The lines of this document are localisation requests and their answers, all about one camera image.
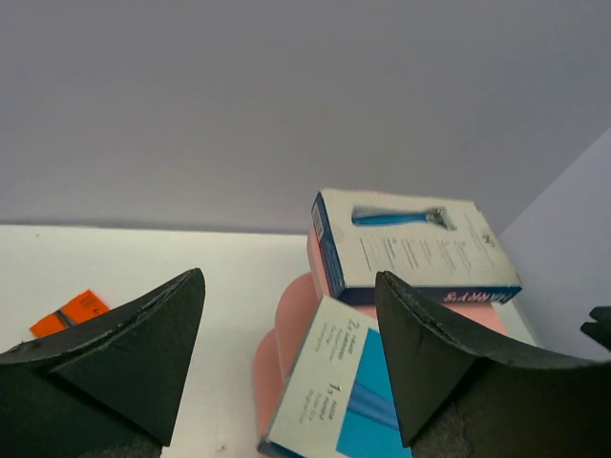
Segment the blue Harry's razor box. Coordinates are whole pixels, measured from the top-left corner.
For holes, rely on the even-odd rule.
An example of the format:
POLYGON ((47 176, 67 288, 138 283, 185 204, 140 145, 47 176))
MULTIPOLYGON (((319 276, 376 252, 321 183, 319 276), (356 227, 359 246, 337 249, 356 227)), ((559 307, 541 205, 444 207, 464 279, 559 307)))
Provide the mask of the blue Harry's razor box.
POLYGON ((441 303, 505 303, 522 289, 470 200, 325 188, 311 217, 328 293, 347 304, 373 303, 385 271, 441 303))
POLYGON ((320 300, 259 451, 268 457, 411 457, 374 318, 330 297, 320 300))

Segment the pink three-tier wooden shelf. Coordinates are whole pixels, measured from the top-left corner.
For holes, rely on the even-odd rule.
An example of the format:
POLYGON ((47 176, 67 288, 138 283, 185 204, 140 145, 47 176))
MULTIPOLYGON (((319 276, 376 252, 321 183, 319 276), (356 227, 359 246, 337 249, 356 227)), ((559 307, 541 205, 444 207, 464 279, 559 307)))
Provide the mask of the pink three-tier wooden shelf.
MULTIPOLYGON (((276 309, 274 327, 261 341, 254 358, 253 381, 260 433, 265 433, 270 425, 284 383, 292 371, 318 302, 325 296, 331 297, 328 293, 313 223, 307 236, 307 255, 310 264, 309 272, 294 280, 282 294, 276 309)), ((493 308, 494 303, 442 304, 473 321, 502 333, 505 328, 493 308)), ((371 317, 376 314, 374 301, 368 305, 350 306, 371 317)))

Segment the orange Gillette box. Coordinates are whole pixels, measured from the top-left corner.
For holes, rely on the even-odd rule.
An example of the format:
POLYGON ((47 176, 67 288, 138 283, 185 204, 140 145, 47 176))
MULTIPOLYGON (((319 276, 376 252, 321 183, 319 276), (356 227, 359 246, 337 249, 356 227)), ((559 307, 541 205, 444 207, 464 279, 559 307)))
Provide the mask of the orange Gillette box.
POLYGON ((77 295, 30 327, 35 338, 44 338, 105 314, 110 308, 92 290, 77 295))

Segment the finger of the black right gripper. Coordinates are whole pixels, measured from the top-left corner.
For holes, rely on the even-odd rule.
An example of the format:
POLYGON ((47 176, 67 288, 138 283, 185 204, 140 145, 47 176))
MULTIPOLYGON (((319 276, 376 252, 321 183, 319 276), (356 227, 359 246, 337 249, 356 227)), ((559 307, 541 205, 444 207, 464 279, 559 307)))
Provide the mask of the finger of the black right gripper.
POLYGON ((580 331, 603 346, 608 351, 611 350, 611 306, 594 307, 589 317, 592 322, 585 322, 581 325, 580 331))

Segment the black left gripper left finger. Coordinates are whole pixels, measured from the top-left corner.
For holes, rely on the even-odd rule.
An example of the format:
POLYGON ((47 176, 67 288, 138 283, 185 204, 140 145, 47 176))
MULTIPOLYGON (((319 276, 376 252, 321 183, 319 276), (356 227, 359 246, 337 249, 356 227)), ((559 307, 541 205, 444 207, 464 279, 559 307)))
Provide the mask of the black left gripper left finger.
POLYGON ((170 445, 205 298, 193 268, 1 355, 4 457, 159 457, 170 445))

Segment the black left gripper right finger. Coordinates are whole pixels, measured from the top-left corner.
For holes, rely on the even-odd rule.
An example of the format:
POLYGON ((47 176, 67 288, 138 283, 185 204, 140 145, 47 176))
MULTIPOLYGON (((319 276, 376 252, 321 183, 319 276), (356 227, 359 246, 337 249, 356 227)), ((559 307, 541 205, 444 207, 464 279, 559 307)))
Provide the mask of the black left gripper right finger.
POLYGON ((471 321, 396 277, 375 280, 403 445, 415 457, 606 457, 610 364, 471 321))

